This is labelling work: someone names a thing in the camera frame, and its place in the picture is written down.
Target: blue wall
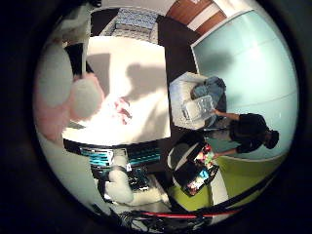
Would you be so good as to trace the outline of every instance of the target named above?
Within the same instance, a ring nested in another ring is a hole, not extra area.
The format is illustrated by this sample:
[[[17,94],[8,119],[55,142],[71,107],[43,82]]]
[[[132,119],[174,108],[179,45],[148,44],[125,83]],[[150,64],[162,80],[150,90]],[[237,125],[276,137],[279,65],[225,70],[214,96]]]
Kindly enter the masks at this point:
[[[298,98],[296,75],[283,38],[255,11],[232,19],[193,48],[198,71],[216,75],[227,86],[228,112],[259,113],[280,132],[278,145],[235,157],[270,158],[286,153],[295,130]],[[235,144],[213,140],[215,150]]]

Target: man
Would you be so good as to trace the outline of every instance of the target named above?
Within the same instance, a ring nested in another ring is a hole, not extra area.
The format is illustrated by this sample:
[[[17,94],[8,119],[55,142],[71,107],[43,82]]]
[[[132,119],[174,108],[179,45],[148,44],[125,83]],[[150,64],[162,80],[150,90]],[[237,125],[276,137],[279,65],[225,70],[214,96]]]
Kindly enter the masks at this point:
[[[258,149],[262,144],[272,149],[279,141],[279,132],[269,130],[264,118],[259,114],[224,113],[216,109],[214,113],[224,118],[216,122],[217,130],[206,132],[204,137],[240,143],[236,148],[215,152],[214,159],[222,155],[249,153]]]

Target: hair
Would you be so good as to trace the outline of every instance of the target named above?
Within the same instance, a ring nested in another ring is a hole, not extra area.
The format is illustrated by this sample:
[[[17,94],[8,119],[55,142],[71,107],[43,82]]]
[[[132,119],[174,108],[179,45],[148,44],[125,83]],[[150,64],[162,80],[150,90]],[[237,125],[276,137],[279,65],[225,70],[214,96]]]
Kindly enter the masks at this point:
[[[276,146],[277,142],[279,141],[280,134],[277,131],[271,130],[271,138],[268,140],[268,142],[265,144],[265,146],[268,149],[272,149]]]

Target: white table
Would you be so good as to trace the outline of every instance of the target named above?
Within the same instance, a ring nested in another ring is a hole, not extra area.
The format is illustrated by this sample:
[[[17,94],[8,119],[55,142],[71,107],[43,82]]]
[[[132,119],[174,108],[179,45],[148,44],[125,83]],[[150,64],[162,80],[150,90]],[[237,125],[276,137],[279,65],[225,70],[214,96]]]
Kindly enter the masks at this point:
[[[87,61],[105,92],[105,102],[85,129],[67,128],[63,137],[88,144],[130,144],[169,137],[170,117],[165,49],[124,37],[92,37]],[[133,118],[127,125],[111,118],[107,107],[124,97]]]

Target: bag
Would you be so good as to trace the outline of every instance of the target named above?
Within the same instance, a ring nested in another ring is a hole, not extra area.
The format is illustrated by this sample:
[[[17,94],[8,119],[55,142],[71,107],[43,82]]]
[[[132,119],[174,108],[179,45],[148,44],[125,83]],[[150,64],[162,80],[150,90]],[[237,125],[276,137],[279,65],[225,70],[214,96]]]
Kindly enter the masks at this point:
[[[214,180],[219,166],[213,163],[213,156],[207,143],[199,143],[187,156],[187,161],[174,172],[175,181],[187,196],[196,195],[205,184]]]

